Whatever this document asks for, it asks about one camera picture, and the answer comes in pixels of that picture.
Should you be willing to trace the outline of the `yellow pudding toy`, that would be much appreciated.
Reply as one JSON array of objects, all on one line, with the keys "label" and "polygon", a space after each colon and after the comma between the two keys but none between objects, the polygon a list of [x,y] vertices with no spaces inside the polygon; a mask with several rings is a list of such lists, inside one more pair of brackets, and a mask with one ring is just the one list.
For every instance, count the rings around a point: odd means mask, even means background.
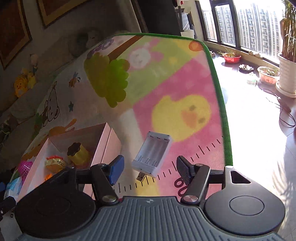
[{"label": "yellow pudding toy", "polygon": [[82,166],[90,160],[90,153],[81,143],[74,142],[67,150],[67,157],[76,166]]}]

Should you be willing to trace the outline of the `white battery charger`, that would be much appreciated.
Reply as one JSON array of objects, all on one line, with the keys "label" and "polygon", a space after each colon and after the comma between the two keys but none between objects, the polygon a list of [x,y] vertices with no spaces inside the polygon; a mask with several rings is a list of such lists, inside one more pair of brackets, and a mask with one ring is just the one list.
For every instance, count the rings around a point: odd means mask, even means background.
[{"label": "white battery charger", "polygon": [[132,161],[132,168],[138,171],[137,180],[146,176],[156,178],[173,143],[170,135],[148,132],[138,154]]}]

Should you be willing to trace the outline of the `pink plastic strainer scoop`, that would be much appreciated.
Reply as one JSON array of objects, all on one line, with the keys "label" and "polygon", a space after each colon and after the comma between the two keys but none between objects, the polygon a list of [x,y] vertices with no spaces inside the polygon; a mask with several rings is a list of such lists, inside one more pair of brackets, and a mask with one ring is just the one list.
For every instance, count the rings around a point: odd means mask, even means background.
[{"label": "pink plastic strainer scoop", "polygon": [[21,161],[18,165],[18,172],[20,177],[22,178],[22,183],[24,183],[31,167],[33,165],[33,162],[31,161]]}]

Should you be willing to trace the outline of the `blue white wipes packet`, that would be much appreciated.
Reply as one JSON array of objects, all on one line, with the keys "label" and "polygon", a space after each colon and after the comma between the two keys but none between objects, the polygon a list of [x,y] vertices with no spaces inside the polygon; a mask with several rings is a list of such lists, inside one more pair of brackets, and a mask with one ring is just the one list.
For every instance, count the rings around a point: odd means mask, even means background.
[{"label": "blue white wipes packet", "polygon": [[18,177],[15,180],[13,180],[11,183],[9,183],[6,187],[6,191],[4,194],[4,199],[8,197],[13,197],[15,201],[17,201],[19,193],[22,188],[22,177]]}]

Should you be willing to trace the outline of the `orange plastic toy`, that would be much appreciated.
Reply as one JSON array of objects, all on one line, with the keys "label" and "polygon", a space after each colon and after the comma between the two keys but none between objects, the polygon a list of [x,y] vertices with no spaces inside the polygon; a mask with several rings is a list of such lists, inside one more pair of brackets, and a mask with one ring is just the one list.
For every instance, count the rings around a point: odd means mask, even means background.
[{"label": "orange plastic toy", "polygon": [[48,174],[47,176],[45,176],[44,180],[47,181],[47,180],[49,180],[52,176],[53,176],[53,174],[50,173],[50,174]]}]

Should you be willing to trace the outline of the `colourful cartoon play mat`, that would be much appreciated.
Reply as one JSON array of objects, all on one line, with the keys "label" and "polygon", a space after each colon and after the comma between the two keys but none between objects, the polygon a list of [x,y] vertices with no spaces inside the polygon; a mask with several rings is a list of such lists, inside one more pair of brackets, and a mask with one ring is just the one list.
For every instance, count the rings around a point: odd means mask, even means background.
[{"label": "colourful cartoon play mat", "polygon": [[[114,185],[119,197],[180,197],[187,186],[177,172],[178,156],[213,169],[233,163],[214,63],[205,44],[193,39],[119,35],[82,54],[42,94],[25,153],[72,120],[75,130],[102,123],[114,129],[125,158]],[[170,135],[173,143],[157,177],[140,182],[132,161],[148,132]]]}]

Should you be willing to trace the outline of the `small yellow duck plush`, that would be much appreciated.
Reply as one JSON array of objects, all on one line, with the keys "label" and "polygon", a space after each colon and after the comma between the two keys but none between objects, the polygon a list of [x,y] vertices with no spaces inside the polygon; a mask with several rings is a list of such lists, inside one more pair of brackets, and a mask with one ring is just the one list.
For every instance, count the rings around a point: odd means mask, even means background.
[{"label": "small yellow duck plush", "polygon": [[21,70],[22,75],[26,78],[28,83],[28,88],[32,89],[36,84],[36,76],[33,74],[33,72],[29,71],[26,68],[22,68]]}]

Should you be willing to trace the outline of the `red flower pot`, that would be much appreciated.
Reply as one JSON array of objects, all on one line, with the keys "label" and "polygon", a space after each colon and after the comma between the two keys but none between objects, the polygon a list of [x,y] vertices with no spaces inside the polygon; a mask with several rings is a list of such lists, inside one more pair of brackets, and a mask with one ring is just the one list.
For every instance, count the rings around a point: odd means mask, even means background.
[{"label": "red flower pot", "polygon": [[223,53],[222,54],[226,63],[236,64],[240,62],[241,56],[235,53]]}]

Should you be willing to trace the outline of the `pink flower pot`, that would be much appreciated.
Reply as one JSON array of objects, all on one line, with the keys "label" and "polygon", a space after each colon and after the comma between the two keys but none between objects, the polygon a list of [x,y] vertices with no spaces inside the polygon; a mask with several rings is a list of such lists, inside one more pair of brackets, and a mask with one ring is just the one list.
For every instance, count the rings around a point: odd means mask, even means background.
[{"label": "pink flower pot", "polygon": [[280,72],[277,69],[260,66],[257,71],[260,81],[266,84],[275,85],[280,79]]}]

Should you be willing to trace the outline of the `yellow tiger plush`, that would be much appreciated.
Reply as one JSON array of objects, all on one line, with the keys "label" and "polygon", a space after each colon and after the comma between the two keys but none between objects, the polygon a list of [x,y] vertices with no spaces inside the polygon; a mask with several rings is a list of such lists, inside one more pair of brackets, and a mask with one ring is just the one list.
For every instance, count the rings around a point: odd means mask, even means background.
[{"label": "yellow tiger plush", "polygon": [[17,76],[15,83],[14,83],[15,95],[16,97],[21,97],[24,95],[28,90],[28,80],[25,75],[20,74]]}]

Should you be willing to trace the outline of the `white ribbed plant pot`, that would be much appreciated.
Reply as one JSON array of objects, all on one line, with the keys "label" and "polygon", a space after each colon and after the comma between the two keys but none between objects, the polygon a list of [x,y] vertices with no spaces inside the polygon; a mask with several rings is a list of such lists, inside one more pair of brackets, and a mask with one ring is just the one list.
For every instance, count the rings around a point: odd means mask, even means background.
[{"label": "white ribbed plant pot", "polygon": [[280,60],[280,78],[276,83],[276,89],[284,96],[295,98],[296,96],[296,63],[285,59],[278,54]]}]

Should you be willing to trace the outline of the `pink doll figure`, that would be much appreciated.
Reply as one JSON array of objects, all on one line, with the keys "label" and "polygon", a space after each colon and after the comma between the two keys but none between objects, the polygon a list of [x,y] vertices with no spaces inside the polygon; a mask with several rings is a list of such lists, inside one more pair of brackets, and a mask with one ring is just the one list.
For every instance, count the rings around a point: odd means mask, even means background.
[{"label": "pink doll figure", "polygon": [[37,54],[30,54],[30,64],[32,66],[32,73],[35,75],[38,69],[38,55]]}]

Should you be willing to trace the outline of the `framed picture left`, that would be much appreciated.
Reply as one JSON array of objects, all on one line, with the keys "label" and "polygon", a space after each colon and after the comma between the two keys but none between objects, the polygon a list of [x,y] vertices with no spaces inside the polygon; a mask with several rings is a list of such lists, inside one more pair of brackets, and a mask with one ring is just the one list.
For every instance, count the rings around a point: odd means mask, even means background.
[{"label": "framed picture left", "polygon": [[6,69],[32,40],[23,1],[1,1],[1,64]]}]

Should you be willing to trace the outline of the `framed picture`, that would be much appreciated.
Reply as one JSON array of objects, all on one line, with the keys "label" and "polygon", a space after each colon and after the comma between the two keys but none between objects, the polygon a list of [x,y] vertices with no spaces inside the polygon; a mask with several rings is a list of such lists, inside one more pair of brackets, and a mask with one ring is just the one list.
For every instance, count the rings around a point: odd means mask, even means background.
[{"label": "framed picture", "polygon": [[37,0],[36,2],[42,24],[47,28],[68,12],[86,3],[87,0]]},{"label": "framed picture", "polygon": [[1,64],[6,69],[32,40],[23,1],[1,1]]}]

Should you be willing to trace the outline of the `framed picture middle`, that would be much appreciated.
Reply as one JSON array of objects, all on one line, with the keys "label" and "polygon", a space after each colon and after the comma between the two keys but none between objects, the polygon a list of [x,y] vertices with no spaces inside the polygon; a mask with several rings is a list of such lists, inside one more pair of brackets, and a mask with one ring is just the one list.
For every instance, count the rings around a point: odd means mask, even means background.
[{"label": "framed picture middle", "polygon": [[47,28],[68,12],[86,3],[87,0],[37,0],[36,2],[42,24]]}]

